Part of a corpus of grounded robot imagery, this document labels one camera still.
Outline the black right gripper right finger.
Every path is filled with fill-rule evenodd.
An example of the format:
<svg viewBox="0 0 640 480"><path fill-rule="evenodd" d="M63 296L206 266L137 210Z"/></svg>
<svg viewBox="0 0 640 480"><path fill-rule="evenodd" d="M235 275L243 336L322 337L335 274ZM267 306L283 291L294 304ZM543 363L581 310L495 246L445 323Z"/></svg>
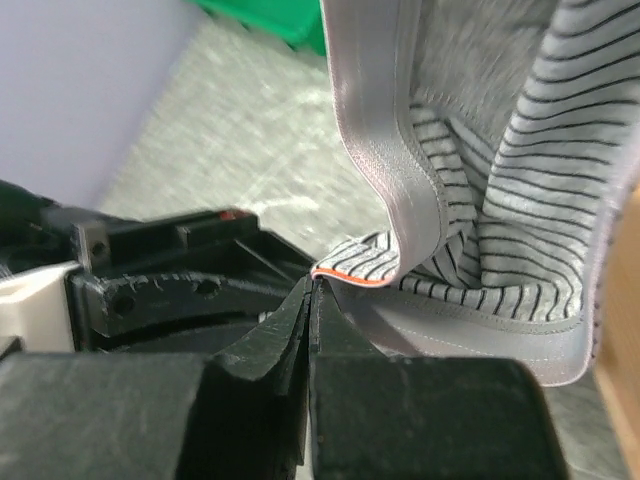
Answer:
<svg viewBox="0 0 640 480"><path fill-rule="evenodd" d="M313 281L309 315L310 359L383 354L345 316L328 280Z"/></svg>

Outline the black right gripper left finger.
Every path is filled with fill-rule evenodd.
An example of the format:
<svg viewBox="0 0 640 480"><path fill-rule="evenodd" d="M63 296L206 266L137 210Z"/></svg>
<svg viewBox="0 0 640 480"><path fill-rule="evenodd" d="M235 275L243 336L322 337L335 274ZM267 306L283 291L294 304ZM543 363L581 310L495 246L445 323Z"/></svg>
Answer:
<svg viewBox="0 0 640 480"><path fill-rule="evenodd" d="M311 280L302 277L282 304L263 322L213 357L231 377L264 381L277 395L287 395L298 377L295 364L307 357Z"/></svg>

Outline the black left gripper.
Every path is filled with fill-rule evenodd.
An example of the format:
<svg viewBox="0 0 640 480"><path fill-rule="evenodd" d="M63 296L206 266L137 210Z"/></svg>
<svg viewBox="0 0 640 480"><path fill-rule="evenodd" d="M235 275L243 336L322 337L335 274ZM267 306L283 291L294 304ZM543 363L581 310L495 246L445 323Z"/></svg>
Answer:
<svg viewBox="0 0 640 480"><path fill-rule="evenodd" d="M1 280L75 262L73 352L217 352L275 311L312 258L246 210L136 221L1 186Z"/></svg>

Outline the striped grey boxer underwear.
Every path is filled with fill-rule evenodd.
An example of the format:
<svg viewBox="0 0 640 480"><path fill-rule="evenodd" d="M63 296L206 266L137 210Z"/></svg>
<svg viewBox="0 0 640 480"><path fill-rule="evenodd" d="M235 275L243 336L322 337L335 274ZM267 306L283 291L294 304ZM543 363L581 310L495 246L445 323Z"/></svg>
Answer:
<svg viewBox="0 0 640 480"><path fill-rule="evenodd" d="M545 386L596 356L639 174L635 1L326 1L344 147L390 229L313 268L395 353L514 358Z"/></svg>

